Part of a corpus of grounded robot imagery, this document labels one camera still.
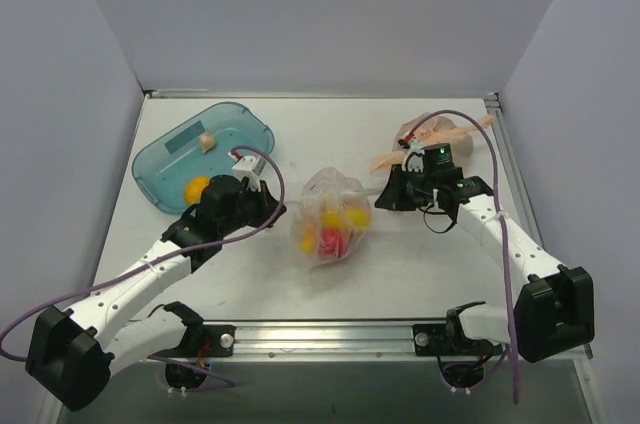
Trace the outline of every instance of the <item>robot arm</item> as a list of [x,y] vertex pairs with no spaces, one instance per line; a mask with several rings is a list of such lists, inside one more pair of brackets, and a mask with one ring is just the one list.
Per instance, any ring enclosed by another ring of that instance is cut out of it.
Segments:
[[[464,178],[448,144],[416,146],[392,167],[377,208],[413,211],[435,205],[476,238],[503,265],[502,228],[492,189],[479,177]],[[594,338],[593,282],[581,267],[568,269],[545,252],[508,215],[507,226],[518,351],[529,362],[589,343]],[[448,338],[456,344],[489,340],[508,344],[506,307],[484,302],[447,312]]]
[[[260,165],[247,156],[234,166],[236,177],[213,177],[200,202],[171,224],[117,283],[64,311],[55,306],[42,311],[34,325],[27,372],[70,410],[78,410],[98,396],[111,375],[189,340],[193,335],[189,331],[196,330],[202,318],[181,303],[123,326],[166,288],[220,252],[222,245],[210,243],[245,226],[264,226],[274,215],[278,202],[257,178]],[[286,212],[286,207],[280,209],[275,219]],[[153,265],[167,254],[173,257]],[[148,268],[139,271],[145,265]]]

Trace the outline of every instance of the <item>blue plastic tray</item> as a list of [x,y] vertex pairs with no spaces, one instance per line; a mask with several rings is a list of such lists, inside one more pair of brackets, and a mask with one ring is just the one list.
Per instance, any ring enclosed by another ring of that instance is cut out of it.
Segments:
[[[216,146],[206,154],[200,136],[211,132]],[[196,176],[231,174],[229,151],[238,145],[268,154],[275,145],[273,132],[237,102],[220,102],[156,139],[133,159],[131,172],[142,194],[161,211],[181,214],[187,205],[183,192]]]

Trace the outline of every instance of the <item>white enclosure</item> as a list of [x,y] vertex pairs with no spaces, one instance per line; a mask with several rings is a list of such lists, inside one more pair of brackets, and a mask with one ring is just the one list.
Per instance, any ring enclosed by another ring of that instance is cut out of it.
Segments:
[[[0,328],[94,278],[142,90],[497,92],[545,247],[594,277],[593,382],[606,417],[637,422],[640,0],[0,6]],[[31,323],[8,348],[25,352]],[[0,376],[0,422],[36,422],[45,393],[20,364],[2,361]]]

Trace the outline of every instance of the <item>yellow candy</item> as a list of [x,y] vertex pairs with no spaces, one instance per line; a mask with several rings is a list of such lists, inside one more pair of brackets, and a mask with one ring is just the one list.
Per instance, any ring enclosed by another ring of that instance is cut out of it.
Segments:
[[312,253],[316,250],[316,233],[309,230],[300,239],[300,250],[306,253]]
[[371,224],[371,214],[360,207],[346,207],[344,213],[358,229],[366,229]]
[[322,213],[322,227],[323,229],[345,231],[348,230],[350,226],[338,211],[325,211]]
[[209,180],[210,179],[207,176],[198,176],[191,179],[189,183],[184,186],[183,197],[187,206],[200,202],[202,191],[204,191],[204,188],[209,185]]

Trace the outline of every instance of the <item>cable tie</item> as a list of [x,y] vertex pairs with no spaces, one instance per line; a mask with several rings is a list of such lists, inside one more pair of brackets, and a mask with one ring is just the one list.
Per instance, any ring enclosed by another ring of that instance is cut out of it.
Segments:
[[143,259],[142,259],[142,262],[144,262],[144,263],[145,263],[145,265],[146,265],[149,269],[151,269],[151,272],[153,272],[153,273],[156,275],[156,277],[158,277],[158,278],[160,277],[160,272],[156,269],[156,266],[153,266],[153,265],[151,264],[151,261],[149,261],[149,260],[147,260],[147,259],[144,259],[144,258],[143,258]]
[[496,212],[493,216],[491,216],[489,219],[487,219],[486,222],[488,224],[491,221],[496,221],[496,220],[500,219],[501,217],[507,217],[507,213],[503,209],[500,209],[498,212]]

